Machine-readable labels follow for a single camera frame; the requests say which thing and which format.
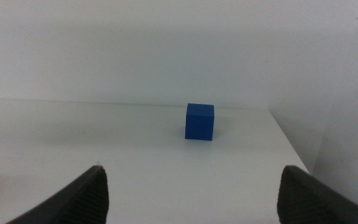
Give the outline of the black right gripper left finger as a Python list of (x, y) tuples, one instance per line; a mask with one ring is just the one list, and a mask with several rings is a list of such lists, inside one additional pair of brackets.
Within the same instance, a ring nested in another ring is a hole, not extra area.
[(103, 166), (92, 166), (73, 182), (11, 224), (104, 224), (109, 210), (109, 192)]

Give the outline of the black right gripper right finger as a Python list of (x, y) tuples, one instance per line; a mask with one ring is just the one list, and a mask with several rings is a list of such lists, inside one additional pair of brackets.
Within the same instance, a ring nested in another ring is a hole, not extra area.
[(358, 223), (358, 204), (297, 166), (285, 166), (278, 193), (280, 223)]

